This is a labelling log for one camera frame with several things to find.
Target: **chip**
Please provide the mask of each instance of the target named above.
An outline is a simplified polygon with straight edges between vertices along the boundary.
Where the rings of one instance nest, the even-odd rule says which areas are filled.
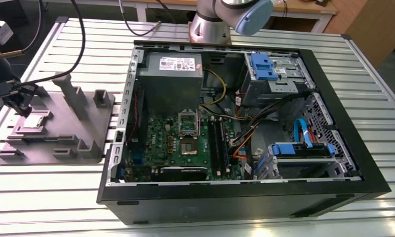
[[[180,148],[183,155],[197,155],[197,139],[181,139]]]

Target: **slotted aluminum surface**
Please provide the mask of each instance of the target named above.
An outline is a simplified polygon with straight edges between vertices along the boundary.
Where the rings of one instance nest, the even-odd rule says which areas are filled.
[[[152,23],[132,22],[134,30]],[[149,37],[134,37],[121,21],[85,20],[86,50],[72,73],[84,91],[120,93],[126,77],[133,40],[188,41],[187,25],[163,24]],[[65,71],[81,43],[77,19],[56,23],[22,80]],[[341,99],[392,192],[359,201],[317,218],[125,226],[96,204],[102,164],[78,166],[0,166],[0,235],[82,236],[395,236],[395,100],[354,45],[337,35],[260,31],[253,37],[232,33],[232,43],[311,49]],[[44,82],[48,91],[57,91]],[[109,127],[120,106],[113,108]],[[17,116],[0,113],[0,140]],[[108,140],[113,139],[109,129]]]

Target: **wooden cabinet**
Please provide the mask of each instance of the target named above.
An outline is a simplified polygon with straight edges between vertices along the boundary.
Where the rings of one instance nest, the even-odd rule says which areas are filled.
[[[324,33],[348,34],[378,67],[395,49],[395,0],[332,0],[339,14]]]

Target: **white label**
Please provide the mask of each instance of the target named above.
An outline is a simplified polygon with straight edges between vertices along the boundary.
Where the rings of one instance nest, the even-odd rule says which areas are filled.
[[[236,106],[241,105],[241,98],[239,96],[236,96]]]
[[[255,151],[255,156],[261,155],[261,153],[263,153],[263,149],[257,148],[257,150]]]
[[[195,58],[161,58],[159,69],[164,71],[195,71]]]
[[[275,69],[275,72],[276,72],[276,73],[284,73],[284,74],[287,74],[287,71],[285,71],[285,69],[283,69],[283,68],[276,68],[276,69]]]
[[[247,171],[247,173],[251,174],[251,166],[247,163],[244,165],[244,170]]]

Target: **open computer tower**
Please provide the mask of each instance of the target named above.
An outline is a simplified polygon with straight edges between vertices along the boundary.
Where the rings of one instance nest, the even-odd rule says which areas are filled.
[[[387,192],[309,50],[134,42],[97,197],[125,224],[319,216]]]

